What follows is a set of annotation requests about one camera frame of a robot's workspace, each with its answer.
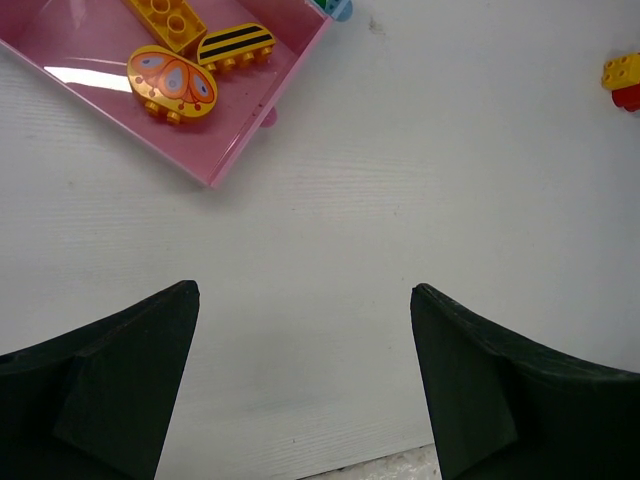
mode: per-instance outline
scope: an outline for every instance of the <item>orange butterfly pattern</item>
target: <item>orange butterfly pattern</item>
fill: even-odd
[[[147,112],[172,124],[205,116],[218,98],[202,67],[156,45],[136,50],[127,64],[129,83]]]

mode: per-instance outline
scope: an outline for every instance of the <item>white table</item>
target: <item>white table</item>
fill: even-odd
[[[430,282],[640,370],[634,0],[357,0],[205,191],[0,56],[0,352],[180,279],[202,309],[158,479],[294,479],[432,441]]]

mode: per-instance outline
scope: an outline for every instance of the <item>lego stud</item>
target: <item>lego stud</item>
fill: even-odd
[[[240,57],[240,67],[246,68],[256,59],[256,56],[252,52],[247,52]]]
[[[176,112],[167,113],[167,123],[170,125],[180,125],[180,115]]]
[[[148,100],[147,102],[145,102],[144,109],[152,117],[157,117],[158,115],[160,115],[160,107],[158,106],[157,103],[154,103],[151,100]]]
[[[258,63],[264,63],[269,59],[269,55],[273,53],[273,48],[264,47],[258,52]]]
[[[169,15],[167,19],[167,27],[169,30],[169,38],[172,40],[181,40],[187,29],[187,23],[181,15]]]
[[[151,0],[151,14],[149,16],[158,23],[164,23],[170,9],[169,0]]]
[[[233,58],[227,58],[226,60],[222,60],[220,62],[219,68],[222,71],[222,73],[226,73],[229,72],[231,70],[233,70],[233,67],[236,66],[236,61]]]

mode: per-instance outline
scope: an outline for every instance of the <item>pink plastic container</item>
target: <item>pink plastic container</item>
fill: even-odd
[[[219,99],[201,122],[172,127],[131,94],[126,62],[151,35],[121,0],[4,2],[0,44],[75,93],[208,186],[217,185],[332,23],[305,0],[189,0],[209,32],[256,22],[278,43],[269,63],[218,75]]]

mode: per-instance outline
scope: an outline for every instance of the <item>yellow lego duplo brick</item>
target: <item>yellow lego duplo brick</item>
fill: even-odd
[[[147,113],[171,125],[205,117],[218,100],[216,82],[204,68],[158,45],[133,52],[127,76]]]
[[[602,86],[607,90],[620,90],[640,84],[640,53],[609,60],[604,65]]]
[[[194,51],[207,28],[186,0],[122,0],[153,38],[178,55]]]
[[[225,73],[236,66],[266,62],[275,44],[275,37],[264,26],[245,23],[203,37],[198,63],[211,73]]]

